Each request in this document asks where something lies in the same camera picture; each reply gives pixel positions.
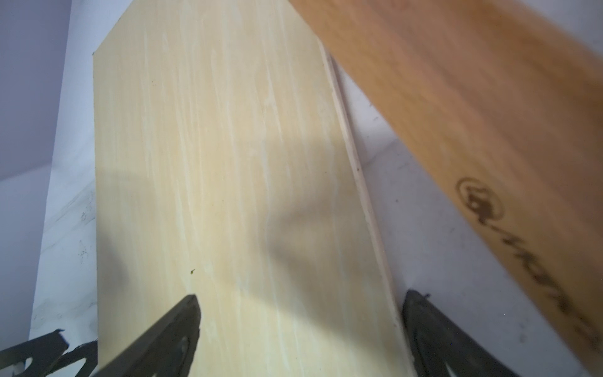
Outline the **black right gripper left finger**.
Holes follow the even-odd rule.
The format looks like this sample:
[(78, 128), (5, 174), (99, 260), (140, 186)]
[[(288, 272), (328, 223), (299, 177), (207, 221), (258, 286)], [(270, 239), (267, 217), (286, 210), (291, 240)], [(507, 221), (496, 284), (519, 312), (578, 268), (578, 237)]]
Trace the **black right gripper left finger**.
[(201, 309), (187, 295), (97, 376), (187, 376), (200, 335)]

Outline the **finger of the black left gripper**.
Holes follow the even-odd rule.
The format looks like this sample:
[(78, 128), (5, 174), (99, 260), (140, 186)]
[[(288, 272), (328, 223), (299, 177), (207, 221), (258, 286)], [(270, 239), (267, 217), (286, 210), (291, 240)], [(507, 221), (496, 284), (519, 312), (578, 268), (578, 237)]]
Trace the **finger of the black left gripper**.
[(46, 376), (66, 368), (75, 362), (84, 360), (84, 365), (78, 370), (75, 377), (89, 377), (92, 375), (98, 363), (97, 340), (76, 347), (69, 353), (65, 353), (52, 365)]
[(31, 364), (20, 376), (46, 376), (69, 348), (61, 334), (61, 329), (36, 339), (23, 342), (1, 351), (1, 369), (25, 363), (31, 358)]

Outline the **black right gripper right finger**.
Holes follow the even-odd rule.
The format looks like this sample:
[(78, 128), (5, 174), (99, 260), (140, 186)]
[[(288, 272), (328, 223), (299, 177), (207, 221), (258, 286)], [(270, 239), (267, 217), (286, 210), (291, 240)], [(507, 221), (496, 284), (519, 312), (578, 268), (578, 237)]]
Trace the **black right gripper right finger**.
[(401, 310), (417, 375), (517, 375), (475, 342), (425, 295), (409, 290)]

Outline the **light plywood board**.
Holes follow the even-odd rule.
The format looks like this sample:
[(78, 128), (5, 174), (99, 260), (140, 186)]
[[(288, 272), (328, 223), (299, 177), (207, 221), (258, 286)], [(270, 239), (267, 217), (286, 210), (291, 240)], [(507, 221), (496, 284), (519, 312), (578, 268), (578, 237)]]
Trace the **light plywood board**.
[(194, 376), (412, 376), (322, 43), (286, 1), (135, 1), (94, 52), (99, 356), (184, 296)]

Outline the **small wooden easel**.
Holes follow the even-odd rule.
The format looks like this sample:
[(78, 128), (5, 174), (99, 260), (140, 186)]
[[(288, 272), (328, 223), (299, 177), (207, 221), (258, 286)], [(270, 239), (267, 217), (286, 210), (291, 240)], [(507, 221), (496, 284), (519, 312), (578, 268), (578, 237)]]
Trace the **small wooden easel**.
[(601, 58), (516, 1), (293, 7), (600, 376)]

